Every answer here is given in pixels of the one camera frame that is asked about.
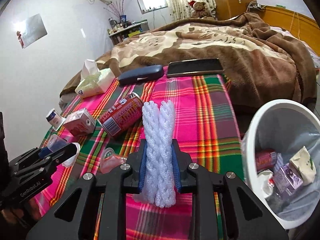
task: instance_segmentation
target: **window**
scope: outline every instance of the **window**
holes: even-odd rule
[[[142,14],[168,7],[167,2],[165,0],[137,0],[137,1]]]

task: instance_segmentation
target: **wooden headboard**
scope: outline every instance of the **wooden headboard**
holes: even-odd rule
[[[303,14],[297,14],[293,11],[273,6],[266,6],[265,12],[254,12],[258,13],[269,25],[286,29],[297,39],[300,36],[300,40],[306,42],[320,55],[320,29],[315,20]]]

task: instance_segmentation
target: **patterned blanket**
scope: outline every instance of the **patterned blanket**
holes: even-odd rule
[[[97,62],[119,76],[138,67],[202,58],[219,58],[236,113],[255,113],[280,98],[315,102],[316,70],[304,44],[270,30],[254,13],[228,21],[177,21],[117,44]],[[60,95],[74,92],[79,82],[78,73]]]
[[[166,75],[154,82],[121,88],[115,80],[105,94],[91,98],[76,97],[66,108],[63,116],[86,107],[94,118],[98,118],[116,101],[128,93],[137,93],[143,101],[160,103],[170,99],[176,110],[176,125],[173,138],[178,140],[180,149],[191,155],[194,162],[209,171],[225,173],[234,171],[243,179],[239,131],[231,103],[223,85],[222,77],[215,75],[180,77],[168,79]],[[54,133],[46,134],[42,146]],[[86,172],[99,173],[102,151],[111,147],[116,153],[128,155],[137,150],[144,137],[142,121],[139,120],[119,139],[112,140],[97,125],[95,132],[74,138],[63,127],[57,134],[68,142],[79,142],[81,150],[73,167],[58,166],[52,176],[53,183],[36,196],[40,212],[44,215],[62,196],[63,192]],[[171,208],[158,208],[149,204],[136,203],[127,195],[127,239],[188,239],[192,195],[178,194],[177,202]],[[220,217],[217,201],[217,214]]]

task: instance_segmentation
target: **blue gripper pad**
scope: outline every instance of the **blue gripper pad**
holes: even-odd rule
[[[143,155],[142,155],[142,160],[141,160],[141,165],[139,170],[139,184],[138,184],[139,192],[142,191],[142,188],[144,185],[144,178],[146,176],[146,162],[147,162],[147,142],[144,145]]]
[[[174,150],[173,144],[171,145],[171,149],[172,149],[172,167],[173,167],[174,184],[178,192],[180,192],[181,190],[180,171],[178,166],[177,155]],[[142,188],[144,185],[144,179],[146,176],[146,161],[147,161],[147,143],[145,144],[143,149],[142,161],[141,161],[141,166],[139,171],[139,184],[138,184],[139,192],[142,191]]]

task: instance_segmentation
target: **person's hand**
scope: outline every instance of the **person's hand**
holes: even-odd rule
[[[35,221],[38,221],[41,219],[41,214],[40,214],[40,211],[39,211],[39,206],[36,202],[36,200],[34,198],[30,199],[29,200],[29,205],[30,205],[30,215],[31,217],[35,220]],[[17,224],[19,221],[18,221],[18,218],[21,219],[23,217],[23,210],[21,209],[4,209],[1,211],[4,219],[10,223],[10,224]]]

